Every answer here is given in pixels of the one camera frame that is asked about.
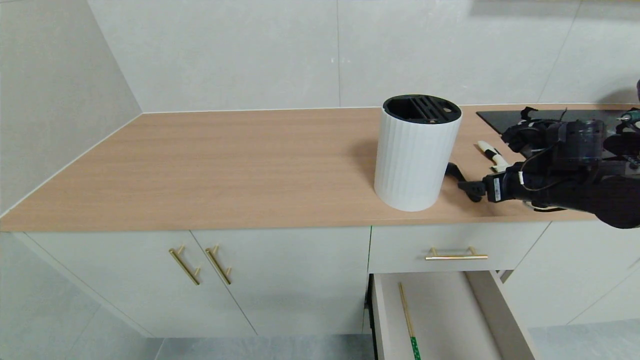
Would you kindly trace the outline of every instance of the sticker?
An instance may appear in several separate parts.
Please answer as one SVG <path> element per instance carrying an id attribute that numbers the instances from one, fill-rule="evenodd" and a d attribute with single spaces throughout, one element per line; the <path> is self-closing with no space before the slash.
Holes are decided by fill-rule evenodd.
<path id="1" fill-rule="evenodd" d="M 502 199 L 502 194 L 500 192 L 500 179 L 498 179 L 497 177 L 493 179 L 493 194 L 495 196 L 496 202 Z"/>

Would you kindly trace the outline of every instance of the gold drawer handle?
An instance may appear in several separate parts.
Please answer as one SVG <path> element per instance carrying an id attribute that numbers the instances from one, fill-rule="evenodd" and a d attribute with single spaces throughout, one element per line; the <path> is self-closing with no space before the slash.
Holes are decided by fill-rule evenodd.
<path id="1" fill-rule="evenodd" d="M 214 246 L 213 249 L 210 247 L 207 247 L 204 250 L 204 252 L 207 253 L 207 255 L 209 256 L 209 259 L 211 259 L 211 262 L 216 267 L 216 269 L 218 270 L 222 278 L 225 280 L 227 285 L 231 285 L 231 279 L 229 279 L 229 274 L 231 274 L 231 268 L 228 267 L 226 270 L 223 271 L 222 266 L 220 266 L 220 264 L 218 263 L 218 260 L 216 260 L 216 253 L 218 252 L 218 246 L 217 245 Z"/>
<path id="2" fill-rule="evenodd" d="M 184 250 L 184 245 L 181 246 L 177 251 L 174 250 L 173 248 L 170 248 L 169 254 L 173 256 L 174 260 L 178 263 L 178 265 L 180 265 L 180 267 L 184 270 L 184 272 L 187 273 L 187 276 L 191 279 L 191 281 L 193 281 L 193 283 L 196 284 L 196 286 L 198 286 L 200 285 L 200 281 L 198 281 L 196 276 L 198 276 L 198 274 L 200 273 L 200 267 L 197 267 L 195 273 L 192 274 L 191 271 L 189 271 L 189 268 L 184 264 L 184 262 L 182 262 L 180 258 L 180 254 L 182 254 L 183 250 Z"/>
<path id="3" fill-rule="evenodd" d="M 476 250 L 473 246 L 470 246 L 469 252 L 471 255 L 438 255 L 436 248 L 431 248 L 433 256 L 427 256 L 425 260 L 485 260 L 489 258 L 487 254 L 476 254 Z"/>

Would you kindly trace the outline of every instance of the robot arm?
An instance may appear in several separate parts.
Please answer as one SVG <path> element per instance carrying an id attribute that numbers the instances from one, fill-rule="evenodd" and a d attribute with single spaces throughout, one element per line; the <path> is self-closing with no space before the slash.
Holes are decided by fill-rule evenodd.
<path id="1" fill-rule="evenodd" d="M 640 227 L 640 109 L 623 114 L 611 136 L 600 120 L 531 119 L 534 110 L 502 135 L 511 150 L 531 156 L 458 186 L 490 202 L 518 199 L 536 211 L 575 209 L 621 229 Z"/>

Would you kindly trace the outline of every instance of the wall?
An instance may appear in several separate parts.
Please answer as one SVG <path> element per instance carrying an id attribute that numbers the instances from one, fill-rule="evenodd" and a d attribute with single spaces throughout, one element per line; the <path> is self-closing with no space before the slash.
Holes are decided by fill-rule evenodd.
<path id="1" fill-rule="evenodd" d="M 638 2 L 89 3 L 144 112 L 637 102 Z"/>
<path id="2" fill-rule="evenodd" d="M 31 252 L 0 233 L 0 359 L 153 360 L 143 338 Z"/>
<path id="3" fill-rule="evenodd" d="M 86 0 L 0 8 L 1 215 L 140 107 Z"/>

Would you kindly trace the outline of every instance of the wooden countertop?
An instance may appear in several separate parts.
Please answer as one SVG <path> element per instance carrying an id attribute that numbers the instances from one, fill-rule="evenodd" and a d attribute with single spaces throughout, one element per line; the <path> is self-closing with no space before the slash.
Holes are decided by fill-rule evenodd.
<path id="1" fill-rule="evenodd" d="M 629 105 L 571 104 L 569 109 Z M 469 180 L 492 164 L 474 147 L 520 161 L 477 115 L 523 105 L 462 106 L 452 154 Z M 536 105 L 563 109 L 563 104 Z M 373 190 L 380 109 L 145 114 L 12 209 L 2 231 L 131 231 L 592 219 L 543 214 L 516 200 L 470 202 L 445 179 L 431 208 L 407 213 Z"/>

